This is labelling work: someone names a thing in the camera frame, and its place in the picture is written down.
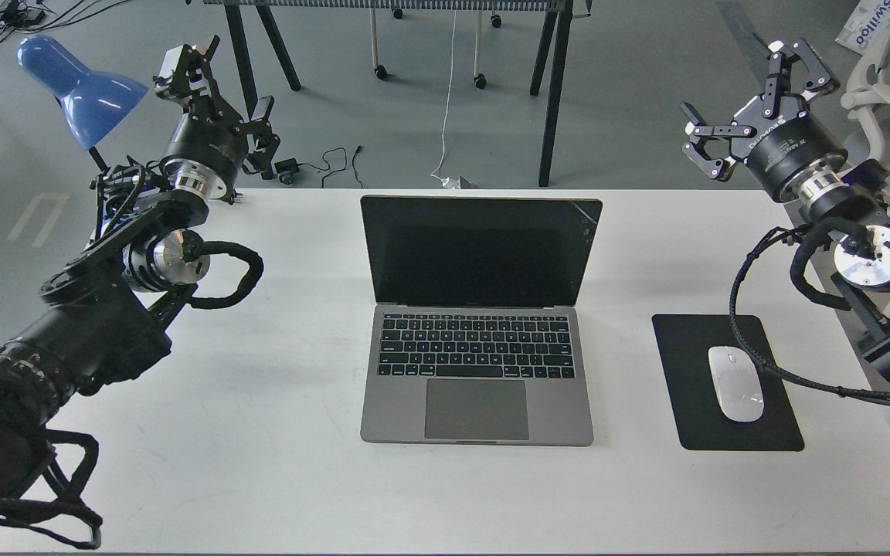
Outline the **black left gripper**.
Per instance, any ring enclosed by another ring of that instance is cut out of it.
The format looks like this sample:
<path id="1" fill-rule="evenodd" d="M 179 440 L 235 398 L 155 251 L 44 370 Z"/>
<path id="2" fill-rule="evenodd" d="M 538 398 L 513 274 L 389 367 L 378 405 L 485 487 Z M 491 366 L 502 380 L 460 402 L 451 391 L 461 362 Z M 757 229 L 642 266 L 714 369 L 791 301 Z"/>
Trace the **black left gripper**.
<path id="1" fill-rule="evenodd" d="M 214 35 L 207 46 L 184 43 L 167 50 L 153 77 L 153 90 L 160 99 L 180 106 L 184 114 L 160 159 L 170 186 L 206 201 L 233 203 L 241 165 L 247 174 L 274 179 L 274 156 L 281 141 L 270 120 L 273 96 L 257 100 L 250 118 L 241 124 L 243 136 L 198 119 L 226 115 L 225 99 L 211 71 L 219 43 L 219 36 Z M 244 136 L 252 140 L 251 151 Z"/>

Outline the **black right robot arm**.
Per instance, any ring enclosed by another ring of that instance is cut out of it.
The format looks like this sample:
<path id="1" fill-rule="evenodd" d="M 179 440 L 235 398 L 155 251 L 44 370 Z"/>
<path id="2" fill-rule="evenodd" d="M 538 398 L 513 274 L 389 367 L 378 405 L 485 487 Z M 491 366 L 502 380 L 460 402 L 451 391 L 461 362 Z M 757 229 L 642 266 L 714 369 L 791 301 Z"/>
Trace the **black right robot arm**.
<path id="1" fill-rule="evenodd" d="M 801 202 L 802 224 L 771 229 L 737 275 L 729 299 L 729 320 L 738 346 L 757 369 L 805 388 L 890 407 L 890 317 L 870 293 L 890 294 L 890 217 L 885 204 L 889 172 L 874 154 L 846 168 L 848 153 L 811 113 L 813 99 L 840 84 L 805 39 L 766 47 L 769 63 L 763 91 L 732 116 L 731 123 L 707 124 L 692 105 L 683 151 L 712 180 L 727 181 L 742 164 L 776 203 Z M 761 355 L 742 335 L 737 321 L 739 288 L 753 261 L 767 247 L 798 243 L 789 267 L 795 289 L 816 305 L 852 312 L 865 327 L 861 358 L 889 384 L 889 391 L 845 388 L 791 373 Z"/>

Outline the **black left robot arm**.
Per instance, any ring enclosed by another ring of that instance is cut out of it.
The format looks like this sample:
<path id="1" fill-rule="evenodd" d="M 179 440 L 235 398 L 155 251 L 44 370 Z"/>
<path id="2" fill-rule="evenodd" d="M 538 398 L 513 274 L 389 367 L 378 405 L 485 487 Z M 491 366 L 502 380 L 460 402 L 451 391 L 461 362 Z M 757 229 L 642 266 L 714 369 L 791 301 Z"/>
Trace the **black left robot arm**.
<path id="1" fill-rule="evenodd" d="M 102 517 L 82 499 L 99 444 L 47 422 L 76 394 L 134 380 L 171 351 L 167 328 L 184 307 L 232 307 L 263 275 L 258 253 L 195 232 L 212 199 L 236 200 L 238 173 L 272 176 L 279 147 L 272 97 L 244 117 L 211 71 L 219 37 L 166 53 L 155 94 L 182 108 L 158 161 L 99 163 L 94 232 L 77 258 L 40 288 L 47 312 L 0 346 L 0 527 L 37 534 L 60 515 L 83 522 L 84 550 L 101 544 Z"/>

